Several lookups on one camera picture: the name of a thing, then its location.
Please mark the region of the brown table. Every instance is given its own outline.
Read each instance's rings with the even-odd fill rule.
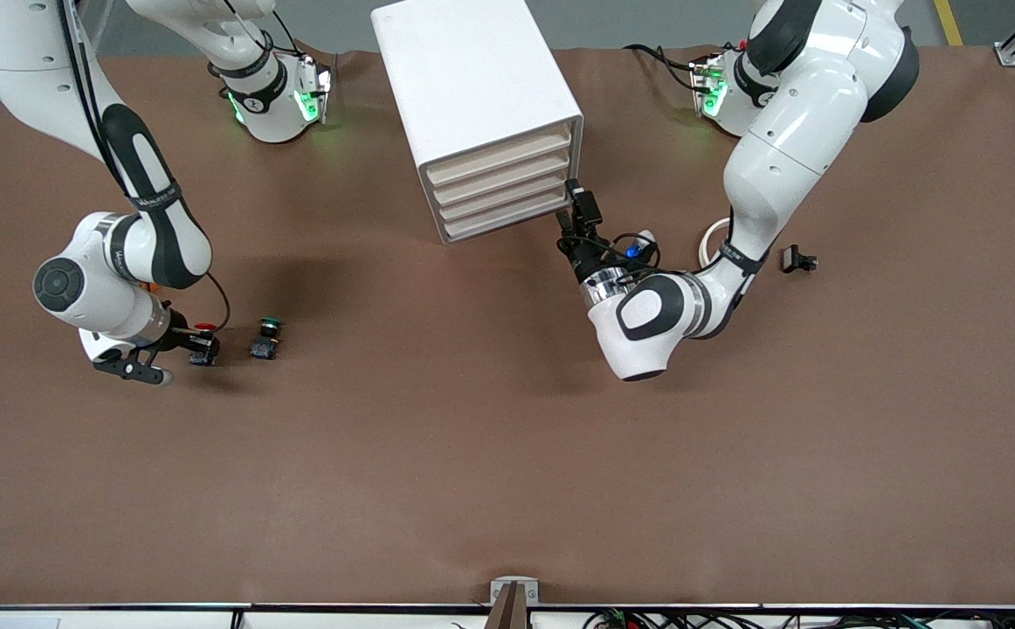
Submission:
[[[556,56],[605,232],[692,266],[734,141],[641,55]],[[503,573],[555,602],[1015,604],[1015,71],[923,56],[780,241],[818,273],[764,271],[640,383],[609,373],[552,217],[439,242],[363,53],[335,127],[284,146],[249,139],[203,60],[106,63],[233,318],[223,367],[96,373],[29,281],[124,203],[0,110],[0,604],[479,601]],[[172,297],[220,318],[207,282]],[[267,314],[281,355],[252,361]]]

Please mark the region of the white cable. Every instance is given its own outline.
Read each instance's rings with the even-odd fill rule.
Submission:
[[[708,229],[705,230],[705,235],[702,235],[702,243],[698,247],[698,262],[702,263],[702,268],[710,266],[710,262],[717,260],[717,256],[720,254],[714,252],[714,260],[710,259],[710,252],[708,252],[708,247],[710,247],[710,236],[714,235],[714,231],[719,230],[723,227],[728,227],[730,218],[725,217],[718,222],[713,223]]]

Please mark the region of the black connector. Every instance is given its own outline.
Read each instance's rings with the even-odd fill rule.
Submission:
[[[790,274],[796,268],[802,268],[803,271],[812,274],[815,268],[818,268],[818,256],[802,255],[799,253],[799,246],[792,246],[784,250],[781,268],[784,274]]]

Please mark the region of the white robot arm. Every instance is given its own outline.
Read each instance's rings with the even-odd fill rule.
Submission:
[[[139,15],[183,36],[223,80],[235,119],[257,140],[285,142],[324,124],[331,72],[309,55],[278,49],[252,20],[275,0],[128,0]]]
[[[0,0],[0,99],[15,118],[99,159],[133,214],[95,212],[60,255],[38,268],[38,303],[80,329],[97,369],[165,383],[153,355],[215,349],[140,283],[185,289],[203,278],[212,248],[143,121],[116,94],[66,0]],[[141,350],[151,351],[139,361]]]
[[[699,111],[742,137],[724,170],[729,234],[708,267],[656,272],[649,262],[655,242],[620,255],[596,235],[592,195],[567,184],[574,207],[559,217],[559,249],[574,266],[600,347],[619,378],[663,373],[680,340],[723,331],[771,243],[856,125],[886,115],[910,90],[919,58],[909,32],[895,23],[900,3],[769,0],[743,51],[692,68],[702,87]]]

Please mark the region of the white drawer unit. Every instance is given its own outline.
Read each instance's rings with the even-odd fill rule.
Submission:
[[[584,120],[524,0],[404,0],[371,19],[445,242],[567,207]]]

